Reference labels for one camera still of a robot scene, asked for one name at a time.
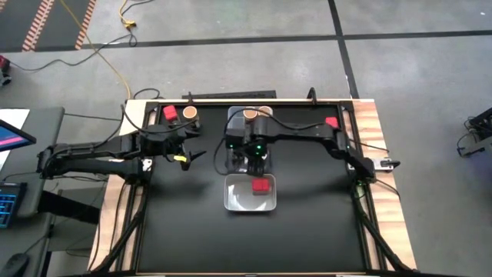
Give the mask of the black computer mouse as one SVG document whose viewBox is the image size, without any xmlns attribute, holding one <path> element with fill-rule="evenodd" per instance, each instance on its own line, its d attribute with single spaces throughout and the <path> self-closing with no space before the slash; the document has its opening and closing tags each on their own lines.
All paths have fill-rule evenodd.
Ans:
<svg viewBox="0 0 492 277">
<path fill-rule="evenodd" d="M 0 277 L 16 277 L 22 269 L 23 263 L 22 254 L 13 255 L 0 270 Z"/>
</svg>

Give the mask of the angled computer monitor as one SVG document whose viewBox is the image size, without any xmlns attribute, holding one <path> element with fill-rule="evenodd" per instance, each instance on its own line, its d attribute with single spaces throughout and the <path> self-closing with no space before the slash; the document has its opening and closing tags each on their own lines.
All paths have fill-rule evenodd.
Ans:
<svg viewBox="0 0 492 277">
<path fill-rule="evenodd" d="M 37 139 L 0 119 L 0 152 L 34 145 Z"/>
</svg>

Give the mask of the clear plastic bin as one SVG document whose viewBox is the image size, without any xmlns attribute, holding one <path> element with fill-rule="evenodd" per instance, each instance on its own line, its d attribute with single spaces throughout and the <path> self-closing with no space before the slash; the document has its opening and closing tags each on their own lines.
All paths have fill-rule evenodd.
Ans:
<svg viewBox="0 0 492 277">
<path fill-rule="evenodd" d="M 264 117 L 258 115 L 251 122 L 245 122 L 243 117 L 243 110 L 245 107 L 250 107 L 250 106 L 232 106 L 228 109 L 228 123 L 226 128 L 226 135 L 228 138 L 234 139 L 236 141 L 248 140 L 253 121 L 260 117 Z"/>
<path fill-rule="evenodd" d="M 247 148 L 268 148 L 269 150 L 269 158 L 268 163 L 265 166 L 265 174 L 271 173 L 272 171 L 272 157 L 271 157 L 271 148 L 263 142 L 246 142 L 244 144 L 233 144 L 230 142 L 226 143 L 226 162 L 225 166 L 228 173 L 244 173 L 248 174 L 248 164 L 247 158 L 245 156 L 245 150 Z M 260 177 L 258 174 L 258 168 L 260 166 L 256 166 L 257 177 Z"/>
</svg>

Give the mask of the white paper sheet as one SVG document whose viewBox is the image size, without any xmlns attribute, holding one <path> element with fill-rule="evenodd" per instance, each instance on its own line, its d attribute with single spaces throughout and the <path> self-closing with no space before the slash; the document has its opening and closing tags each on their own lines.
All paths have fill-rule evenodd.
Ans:
<svg viewBox="0 0 492 277">
<path fill-rule="evenodd" d="M 0 109 L 0 119 L 21 129 L 28 117 L 29 109 L 3 108 Z M 10 150 L 0 151 L 0 171 L 9 156 Z"/>
</svg>

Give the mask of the red and black device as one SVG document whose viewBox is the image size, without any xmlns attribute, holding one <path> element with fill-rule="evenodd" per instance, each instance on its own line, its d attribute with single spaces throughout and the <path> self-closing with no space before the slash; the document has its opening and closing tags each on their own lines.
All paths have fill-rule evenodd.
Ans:
<svg viewBox="0 0 492 277">
<path fill-rule="evenodd" d="M 8 85 L 12 78 L 8 74 L 10 69 L 10 61 L 4 56 L 0 55 L 0 87 Z"/>
</svg>

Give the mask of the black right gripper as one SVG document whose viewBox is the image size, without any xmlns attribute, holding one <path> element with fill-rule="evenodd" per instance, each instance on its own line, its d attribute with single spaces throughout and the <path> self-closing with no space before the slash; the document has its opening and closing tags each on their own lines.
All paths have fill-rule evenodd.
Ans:
<svg viewBox="0 0 492 277">
<path fill-rule="evenodd" d="M 265 166 L 268 163 L 268 148 L 247 148 L 244 152 L 248 160 L 248 174 L 251 176 L 256 176 L 256 166 L 260 166 L 258 168 L 258 174 L 262 177 L 265 174 Z"/>
</svg>

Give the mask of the black orange striped floor mat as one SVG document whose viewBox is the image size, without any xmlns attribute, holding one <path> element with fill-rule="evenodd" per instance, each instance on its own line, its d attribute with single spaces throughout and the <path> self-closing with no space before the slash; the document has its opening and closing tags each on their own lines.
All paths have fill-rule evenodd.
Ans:
<svg viewBox="0 0 492 277">
<path fill-rule="evenodd" d="M 79 50 L 97 0 L 0 0 L 0 54 Z"/>
</svg>

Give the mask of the white plastic bin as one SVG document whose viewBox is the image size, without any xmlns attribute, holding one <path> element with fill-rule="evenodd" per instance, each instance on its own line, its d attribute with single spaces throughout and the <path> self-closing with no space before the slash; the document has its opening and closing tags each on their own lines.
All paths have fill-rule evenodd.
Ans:
<svg viewBox="0 0 492 277">
<path fill-rule="evenodd" d="M 271 192 L 254 195 L 251 182 L 256 178 L 267 178 Z M 224 181 L 224 207 L 230 212 L 270 212 L 277 206 L 276 178 L 272 174 L 254 177 L 246 174 L 230 174 Z"/>
</svg>

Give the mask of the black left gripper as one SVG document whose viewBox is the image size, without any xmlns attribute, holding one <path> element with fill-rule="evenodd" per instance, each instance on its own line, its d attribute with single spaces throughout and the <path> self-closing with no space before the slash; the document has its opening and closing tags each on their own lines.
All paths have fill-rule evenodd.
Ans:
<svg viewBox="0 0 492 277">
<path fill-rule="evenodd" d="M 201 157 L 206 151 L 199 152 L 189 152 L 185 151 L 184 142 L 187 138 L 197 138 L 200 132 L 194 130 L 177 130 L 163 132 L 162 135 L 165 137 L 165 146 L 163 150 L 163 156 L 166 161 L 172 163 L 177 162 L 180 164 L 183 171 L 187 171 L 191 167 L 191 163 Z M 173 159 L 174 155 L 181 155 L 181 161 L 175 161 Z"/>
</svg>

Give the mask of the long black power strip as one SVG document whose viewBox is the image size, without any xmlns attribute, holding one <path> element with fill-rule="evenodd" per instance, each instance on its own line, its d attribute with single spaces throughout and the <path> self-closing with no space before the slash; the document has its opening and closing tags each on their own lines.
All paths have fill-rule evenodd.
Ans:
<svg viewBox="0 0 492 277">
<path fill-rule="evenodd" d="M 248 91 L 248 92 L 224 92 L 211 94 L 192 94 L 193 99 L 226 99 L 226 98 L 277 98 L 275 90 Z M 183 95 L 182 99 L 188 100 L 188 94 Z"/>
</svg>

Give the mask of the black desk beam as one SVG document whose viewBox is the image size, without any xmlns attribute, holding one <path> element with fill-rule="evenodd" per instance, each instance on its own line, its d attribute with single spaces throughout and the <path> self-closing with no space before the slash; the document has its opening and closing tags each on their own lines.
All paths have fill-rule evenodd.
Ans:
<svg viewBox="0 0 492 277">
<path fill-rule="evenodd" d="M 38 213 L 50 213 L 97 225 L 99 223 L 100 209 L 53 192 L 44 191 L 38 203 Z"/>
</svg>

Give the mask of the backlit computer keyboard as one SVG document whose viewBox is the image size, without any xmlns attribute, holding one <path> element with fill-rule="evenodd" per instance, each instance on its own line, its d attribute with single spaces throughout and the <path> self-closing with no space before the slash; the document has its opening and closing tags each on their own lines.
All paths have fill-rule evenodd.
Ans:
<svg viewBox="0 0 492 277">
<path fill-rule="evenodd" d="M 7 229 L 14 221 L 26 186 L 25 182 L 0 182 L 0 229 Z"/>
</svg>

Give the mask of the laptop computer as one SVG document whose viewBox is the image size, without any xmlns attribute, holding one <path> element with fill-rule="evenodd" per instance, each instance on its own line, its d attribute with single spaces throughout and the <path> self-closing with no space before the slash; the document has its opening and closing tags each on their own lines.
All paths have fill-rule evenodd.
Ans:
<svg viewBox="0 0 492 277">
<path fill-rule="evenodd" d="M 38 212 L 38 203 L 45 181 L 35 171 L 38 153 L 54 145 L 62 124 L 65 110 L 62 107 L 30 109 L 21 130 L 34 136 L 34 145 L 11 150 L 6 163 L 0 171 L 0 181 L 25 182 L 27 184 L 24 198 L 17 211 L 19 218 L 28 218 Z"/>
</svg>

